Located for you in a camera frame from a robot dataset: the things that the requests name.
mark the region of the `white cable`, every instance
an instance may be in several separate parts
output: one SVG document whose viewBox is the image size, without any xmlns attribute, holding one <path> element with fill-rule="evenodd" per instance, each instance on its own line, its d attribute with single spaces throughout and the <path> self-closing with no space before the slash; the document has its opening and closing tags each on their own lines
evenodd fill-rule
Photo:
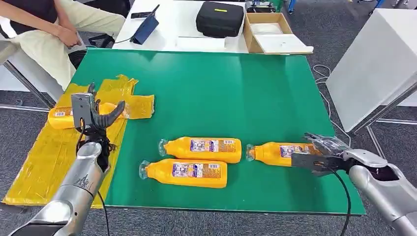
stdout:
<svg viewBox="0 0 417 236">
<path fill-rule="evenodd" d="M 319 72 L 316 68 L 317 67 L 322 67 L 322 68 L 325 68 L 325 69 L 327 69 L 327 71 L 328 71 L 328 76 L 326 76 L 325 74 L 323 74 L 323 73 L 321 73 L 321 72 Z M 327 66 L 325 66 L 325 65 L 321 65 L 321 64 L 318 64 L 318 65 L 315 65 L 315 66 L 313 66 L 313 71 L 314 72 L 316 72 L 317 74 L 319 74 L 319 75 L 321 75 L 321 77 L 320 78 L 318 78 L 318 79 L 316 79 L 316 80 L 314 80 L 315 82 L 316 82 L 316 84 L 317 85 L 319 85 L 319 84 L 325 84 L 326 83 L 326 81 L 320 81 L 320 82 L 318 82 L 319 80 L 322 80 L 322 79 L 326 79 L 327 80 L 327 78 L 330 76 L 330 73 L 331 73 L 331 70 L 330 70 L 330 68 L 328 68 Z M 335 122 L 333 122 L 332 120 L 331 120 L 331 110 L 330 110 L 330 102 L 325 98 L 325 96 L 323 95 L 323 93 L 319 90 L 319 93 L 320 93 L 320 95 L 322 96 L 322 98 L 327 102 L 327 108 L 328 108 L 328 118 L 330 119 L 330 122 L 332 123 L 332 124 L 334 124 L 338 129 L 340 129 L 340 131 L 342 131 L 342 133 L 343 134 L 345 134 L 348 138 L 349 138 L 349 146 L 351 146 L 351 143 L 352 143 L 352 138 L 349 136 L 349 134 L 347 134 L 342 128 L 340 128 L 340 126 L 339 125 L 337 125 Z"/>
</svg>

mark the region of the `white paper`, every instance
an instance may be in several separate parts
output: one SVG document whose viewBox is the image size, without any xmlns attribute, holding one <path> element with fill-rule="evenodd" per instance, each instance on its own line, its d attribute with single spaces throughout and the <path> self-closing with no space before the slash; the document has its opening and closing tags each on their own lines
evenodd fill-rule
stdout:
<svg viewBox="0 0 417 236">
<path fill-rule="evenodd" d="M 198 49 L 199 51 L 222 51 L 225 49 L 225 38 L 177 37 L 177 48 Z"/>
<path fill-rule="evenodd" d="M 282 34 L 278 23 L 257 23 L 250 24 L 253 34 Z"/>
<path fill-rule="evenodd" d="M 254 35 L 264 53 L 312 53 L 313 47 L 306 46 L 294 34 Z"/>
</svg>

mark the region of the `table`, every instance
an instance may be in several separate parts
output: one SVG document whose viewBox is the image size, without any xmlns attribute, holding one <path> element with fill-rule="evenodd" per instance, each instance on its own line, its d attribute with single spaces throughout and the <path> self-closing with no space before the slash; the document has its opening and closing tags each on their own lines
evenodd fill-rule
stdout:
<svg viewBox="0 0 417 236">
<path fill-rule="evenodd" d="M 139 80 L 134 94 L 155 94 L 155 113 L 128 121 L 107 205 L 346 213 L 345 192 L 336 177 L 317 178 L 307 170 L 244 157 L 228 165 L 223 189 L 167 185 L 138 175 L 144 159 L 163 159 L 157 148 L 161 138 L 234 137 L 245 148 L 269 141 L 303 142 L 304 132 L 334 135 L 304 56 L 89 50 L 72 82 L 95 82 L 98 88 L 104 78 L 120 73 Z M 340 175 L 352 198 L 352 214 L 365 214 L 348 176 Z"/>
<path fill-rule="evenodd" d="M 417 11 L 375 10 L 326 81 L 344 130 L 367 128 L 381 156 L 370 129 L 374 121 L 417 124 L 380 119 L 396 105 L 417 106 L 415 22 Z M 367 118 L 380 105 L 386 106 Z"/>
<path fill-rule="evenodd" d="M 137 0 L 130 9 L 129 16 L 124 23 L 116 42 L 120 42 L 132 37 L 143 19 L 131 19 L 133 12 L 152 11 L 158 4 L 160 7 L 156 11 L 156 19 L 159 21 L 158 27 L 149 36 L 143 45 L 134 44 L 129 41 L 116 43 L 114 49 L 130 50 L 153 50 L 153 51 L 204 51 L 219 52 L 218 49 L 204 48 L 179 48 L 177 47 L 177 37 L 204 37 L 197 31 L 195 19 L 204 1 L 180 1 L 180 0 Z M 244 2 L 226 2 L 227 4 L 245 6 Z M 227 37 L 225 48 L 222 52 L 247 53 L 247 47 L 243 34 L 241 34 L 243 24 L 237 37 Z"/>
</svg>

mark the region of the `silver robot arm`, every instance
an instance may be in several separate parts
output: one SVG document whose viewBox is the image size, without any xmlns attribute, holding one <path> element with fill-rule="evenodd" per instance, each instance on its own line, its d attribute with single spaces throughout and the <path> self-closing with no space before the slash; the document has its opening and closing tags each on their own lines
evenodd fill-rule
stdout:
<svg viewBox="0 0 417 236">
<path fill-rule="evenodd" d="M 361 149 L 344 151 L 342 156 L 363 164 L 353 165 L 349 177 L 397 233 L 417 236 L 417 190 L 398 167 Z"/>
<path fill-rule="evenodd" d="M 91 204 L 110 165 L 114 149 L 106 137 L 124 110 L 124 102 L 108 115 L 98 113 L 94 84 L 88 93 L 71 96 L 75 128 L 86 136 L 77 144 L 77 157 L 49 203 L 27 224 L 10 236 L 76 236 L 83 229 Z"/>
<path fill-rule="evenodd" d="M 323 156 L 293 153 L 292 166 L 317 176 L 331 174 L 328 168 L 346 171 L 398 235 L 417 236 L 417 190 L 398 167 L 369 151 L 351 149 L 336 137 L 306 133 L 305 139 Z"/>
</svg>

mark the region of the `orange bottle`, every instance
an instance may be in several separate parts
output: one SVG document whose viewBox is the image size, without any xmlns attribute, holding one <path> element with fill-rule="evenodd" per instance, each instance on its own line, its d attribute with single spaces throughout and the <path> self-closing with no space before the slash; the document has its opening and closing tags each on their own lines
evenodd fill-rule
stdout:
<svg viewBox="0 0 417 236">
<path fill-rule="evenodd" d="M 182 137 L 174 141 L 162 139 L 159 142 L 159 154 L 169 154 L 179 159 L 238 163 L 242 155 L 242 144 L 239 139 L 232 138 Z"/>
<path fill-rule="evenodd" d="M 248 144 L 246 146 L 246 160 L 258 160 L 274 166 L 291 166 L 293 152 L 321 155 L 313 144 L 269 142 L 261 146 Z"/>
<path fill-rule="evenodd" d="M 101 115 L 106 115 L 116 108 L 113 103 L 105 102 L 98 105 Z M 118 117 L 129 118 L 126 111 Z M 72 116 L 72 107 L 54 107 L 48 113 L 48 122 L 54 129 L 74 128 L 74 117 Z"/>
<path fill-rule="evenodd" d="M 139 166 L 141 179 L 154 178 L 161 183 L 224 188 L 227 183 L 227 164 L 221 161 L 164 159 Z"/>
</svg>

